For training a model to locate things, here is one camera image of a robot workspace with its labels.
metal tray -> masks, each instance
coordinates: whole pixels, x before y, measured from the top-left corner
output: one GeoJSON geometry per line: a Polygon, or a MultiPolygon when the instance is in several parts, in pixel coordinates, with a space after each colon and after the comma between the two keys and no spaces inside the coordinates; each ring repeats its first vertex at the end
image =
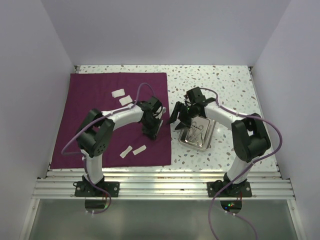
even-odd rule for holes
{"type": "Polygon", "coordinates": [[[216,121],[197,116],[192,119],[190,129],[184,129],[179,135],[179,142],[187,147],[205,151],[209,148],[216,126],[216,121]]]}

white block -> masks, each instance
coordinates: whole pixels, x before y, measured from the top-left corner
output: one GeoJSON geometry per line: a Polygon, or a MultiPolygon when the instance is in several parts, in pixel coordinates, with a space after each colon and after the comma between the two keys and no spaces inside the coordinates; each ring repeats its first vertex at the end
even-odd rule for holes
{"type": "Polygon", "coordinates": [[[134,150],[133,151],[133,155],[137,155],[137,154],[143,152],[146,149],[147,149],[146,145],[143,145],[143,146],[139,147],[138,149],[134,150]]]}
{"type": "Polygon", "coordinates": [[[132,101],[130,95],[128,95],[128,96],[125,96],[123,98],[120,98],[119,102],[121,103],[121,106],[124,106],[124,105],[132,103],[133,101],[132,101]]]}
{"type": "Polygon", "coordinates": [[[126,150],[124,150],[124,151],[120,154],[120,157],[124,159],[125,156],[127,156],[127,154],[130,153],[131,150],[132,150],[132,146],[129,145],[129,146],[126,148],[126,150]]]}
{"type": "Polygon", "coordinates": [[[114,98],[118,98],[118,97],[122,97],[125,95],[125,90],[123,88],[115,90],[113,92],[111,92],[112,97],[114,98]]]}

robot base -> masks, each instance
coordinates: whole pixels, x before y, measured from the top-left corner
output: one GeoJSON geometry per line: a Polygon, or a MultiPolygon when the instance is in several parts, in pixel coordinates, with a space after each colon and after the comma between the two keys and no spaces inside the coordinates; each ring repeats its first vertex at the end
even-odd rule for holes
{"type": "MultiPolygon", "coordinates": [[[[224,175],[223,181],[210,181],[206,183],[208,197],[213,198],[216,193],[222,189],[225,185],[229,183],[229,179],[226,175],[224,175]]],[[[231,184],[227,189],[217,196],[218,198],[237,198],[242,194],[242,198],[250,198],[252,197],[251,186],[248,181],[243,181],[239,184],[231,184]]]]}
{"type": "MultiPolygon", "coordinates": [[[[84,176],[82,176],[82,181],[74,182],[73,186],[75,187],[75,197],[90,198],[103,196],[103,192],[94,188],[84,176]]],[[[106,190],[113,198],[116,198],[119,195],[120,183],[118,181],[105,181],[103,178],[96,186],[106,190]]]]}

wall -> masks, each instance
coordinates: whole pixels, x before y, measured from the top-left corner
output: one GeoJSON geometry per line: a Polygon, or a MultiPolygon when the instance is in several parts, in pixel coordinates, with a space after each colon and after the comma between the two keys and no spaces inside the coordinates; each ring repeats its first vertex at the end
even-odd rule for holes
{"type": "Polygon", "coordinates": [[[258,59],[290,0],[42,0],[75,65],[258,59]]]}
{"type": "Polygon", "coordinates": [[[277,160],[310,240],[320,238],[319,9],[318,0],[292,0],[253,68],[264,115],[284,135],[277,160]]]}
{"type": "Polygon", "coordinates": [[[39,0],[0,2],[0,236],[19,238],[73,66],[39,0]]]}

robotic arm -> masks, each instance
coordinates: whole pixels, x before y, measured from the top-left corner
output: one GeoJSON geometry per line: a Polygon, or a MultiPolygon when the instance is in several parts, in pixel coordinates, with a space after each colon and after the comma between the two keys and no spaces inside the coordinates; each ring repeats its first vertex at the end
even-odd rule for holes
{"type": "Polygon", "coordinates": [[[148,101],[138,101],[136,105],[131,103],[126,107],[112,111],[101,112],[97,109],[92,109],[85,117],[77,133],[93,121],[99,118],[102,118],[102,120],[83,131],[76,139],[81,152],[86,158],[86,174],[82,176],[82,181],[74,183],[76,187],[74,195],[76,197],[102,196],[103,193],[93,187],[90,180],[95,186],[104,190],[107,189],[107,185],[109,184],[109,191],[110,182],[108,184],[104,182],[102,156],[107,150],[113,131],[130,123],[142,123],[142,132],[154,140],[163,123],[161,117],[165,111],[166,108],[164,108],[162,103],[154,96],[148,101]]]}
{"type": "MultiPolygon", "coordinates": [[[[206,99],[199,87],[186,92],[184,104],[181,102],[175,104],[169,123],[179,119],[180,123],[175,129],[189,129],[192,118],[197,116],[213,119],[232,131],[233,148],[236,157],[231,168],[224,175],[223,182],[217,181],[214,185],[215,192],[235,179],[253,159],[262,156],[271,147],[267,130],[261,120],[228,113],[218,106],[215,98],[206,99]]],[[[253,113],[252,116],[259,117],[257,113],[253,113]]],[[[238,178],[228,187],[226,194],[237,196],[245,185],[247,176],[248,172],[238,178]]]]}

